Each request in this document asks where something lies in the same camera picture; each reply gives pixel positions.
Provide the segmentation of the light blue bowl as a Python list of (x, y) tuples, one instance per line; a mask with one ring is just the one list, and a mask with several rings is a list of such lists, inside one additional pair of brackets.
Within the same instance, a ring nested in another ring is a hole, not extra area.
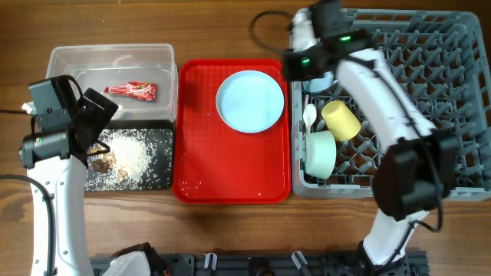
[(318, 94), (328, 89), (334, 83), (334, 75), (331, 71), (325, 72), (322, 78), (315, 78), (302, 82), (306, 93)]

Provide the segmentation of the white plastic spoon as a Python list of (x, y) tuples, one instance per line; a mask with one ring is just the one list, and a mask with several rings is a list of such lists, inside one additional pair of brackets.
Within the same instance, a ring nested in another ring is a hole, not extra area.
[(317, 119), (317, 110), (314, 104), (307, 104), (303, 110), (302, 119), (305, 124), (305, 134), (311, 132), (311, 128)]

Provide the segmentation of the red candy wrapper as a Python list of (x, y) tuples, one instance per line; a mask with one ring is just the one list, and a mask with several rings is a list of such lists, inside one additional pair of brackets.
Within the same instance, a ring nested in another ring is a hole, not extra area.
[(154, 101), (157, 98), (157, 85), (151, 82), (128, 81), (121, 86), (106, 87), (104, 93)]

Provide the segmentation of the yellow cup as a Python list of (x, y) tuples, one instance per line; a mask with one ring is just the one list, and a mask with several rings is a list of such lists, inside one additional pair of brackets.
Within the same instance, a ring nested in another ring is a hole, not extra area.
[(350, 140), (361, 131), (360, 121), (341, 100), (327, 103), (321, 110), (321, 116), (339, 142)]

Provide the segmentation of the light blue plate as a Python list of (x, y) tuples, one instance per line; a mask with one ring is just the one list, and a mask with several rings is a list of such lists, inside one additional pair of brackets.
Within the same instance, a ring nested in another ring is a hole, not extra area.
[(268, 74), (239, 71), (220, 84), (216, 110), (228, 127), (240, 133), (260, 133), (280, 119), (285, 96), (279, 83)]

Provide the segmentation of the green bowl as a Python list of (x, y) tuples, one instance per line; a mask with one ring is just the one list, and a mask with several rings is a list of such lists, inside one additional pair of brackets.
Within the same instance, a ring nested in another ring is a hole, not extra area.
[(310, 133), (305, 138), (305, 172), (319, 179), (327, 179), (334, 170), (337, 148), (328, 130)]

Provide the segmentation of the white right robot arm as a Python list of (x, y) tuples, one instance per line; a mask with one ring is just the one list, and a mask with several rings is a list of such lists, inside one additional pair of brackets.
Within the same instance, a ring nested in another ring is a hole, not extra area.
[(455, 183), (458, 139), (410, 102), (365, 30), (318, 37), (303, 25), (291, 30), (290, 43), (285, 79), (309, 81), (333, 72), (379, 139), (383, 156), (371, 184), (378, 210), (361, 254), (373, 271), (388, 270), (404, 258), (415, 226), (425, 226), (431, 210), (443, 209)]

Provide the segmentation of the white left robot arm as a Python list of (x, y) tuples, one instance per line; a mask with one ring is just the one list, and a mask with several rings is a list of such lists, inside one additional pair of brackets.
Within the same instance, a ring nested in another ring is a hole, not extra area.
[(32, 84), (31, 134), (19, 149), (34, 206), (33, 275), (92, 275), (84, 219), (89, 149), (117, 105), (89, 88)]

